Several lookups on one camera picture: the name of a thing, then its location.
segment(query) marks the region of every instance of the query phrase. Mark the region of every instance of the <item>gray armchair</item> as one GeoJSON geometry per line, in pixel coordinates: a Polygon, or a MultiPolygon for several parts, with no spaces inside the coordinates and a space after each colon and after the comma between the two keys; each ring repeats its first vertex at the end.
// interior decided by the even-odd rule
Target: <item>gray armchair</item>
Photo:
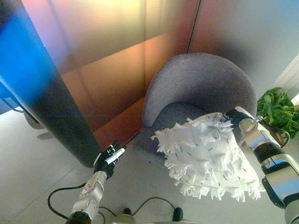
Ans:
{"type": "MultiPolygon", "coordinates": [[[[207,113],[225,113],[241,106],[256,115],[256,95],[246,74],[227,59],[210,54],[174,56],[152,80],[143,106],[143,127],[135,142],[136,152],[148,162],[164,165],[157,153],[156,130],[184,124],[207,113]]],[[[237,143],[242,137],[234,130],[237,143]]]]}

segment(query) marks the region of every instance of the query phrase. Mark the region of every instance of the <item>blue light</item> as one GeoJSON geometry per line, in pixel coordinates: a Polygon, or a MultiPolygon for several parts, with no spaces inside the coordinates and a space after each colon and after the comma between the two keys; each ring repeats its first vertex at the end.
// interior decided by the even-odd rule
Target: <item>blue light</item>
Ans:
{"type": "Polygon", "coordinates": [[[33,104],[58,75],[23,7],[0,32],[0,81],[21,101],[33,104]]]}

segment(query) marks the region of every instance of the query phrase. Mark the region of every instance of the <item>white cloth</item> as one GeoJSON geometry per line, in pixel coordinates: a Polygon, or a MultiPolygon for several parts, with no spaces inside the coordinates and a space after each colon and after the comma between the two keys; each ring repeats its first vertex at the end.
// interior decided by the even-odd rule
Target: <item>white cloth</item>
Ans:
{"type": "Polygon", "coordinates": [[[263,186],[255,170],[237,145],[231,123],[221,113],[211,113],[173,128],[156,131],[158,152],[165,153],[170,177],[181,183],[185,196],[221,197],[226,191],[237,201],[244,192],[253,199],[261,197],[263,186]]]}

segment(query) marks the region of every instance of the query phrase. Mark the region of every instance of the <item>potted plant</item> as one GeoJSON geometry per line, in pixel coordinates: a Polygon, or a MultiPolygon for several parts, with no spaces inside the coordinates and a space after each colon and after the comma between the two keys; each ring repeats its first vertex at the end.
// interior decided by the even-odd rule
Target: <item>potted plant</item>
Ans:
{"type": "Polygon", "coordinates": [[[294,106],[280,87],[268,90],[258,100],[257,115],[263,117],[262,124],[281,146],[299,131],[299,106],[294,106]]]}

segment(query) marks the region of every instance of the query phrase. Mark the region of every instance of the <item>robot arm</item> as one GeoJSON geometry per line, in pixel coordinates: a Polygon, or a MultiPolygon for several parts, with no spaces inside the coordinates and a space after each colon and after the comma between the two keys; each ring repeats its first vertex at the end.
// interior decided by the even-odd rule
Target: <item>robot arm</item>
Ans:
{"type": "Polygon", "coordinates": [[[94,162],[94,173],[74,203],[71,215],[66,224],[91,224],[98,214],[100,200],[103,197],[105,181],[113,174],[118,158],[125,152],[117,141],[112,143],[105,152],[99,154],[94,162]]]}
{"type": "Polygon", "coordinates": [[[299,165],[273,139],[270,132],[241,107],[225,116],[238,126],[245,142],[261,164],[262,179],[269,198],[285,209],[287,224],[299,224],[299,165]]]}

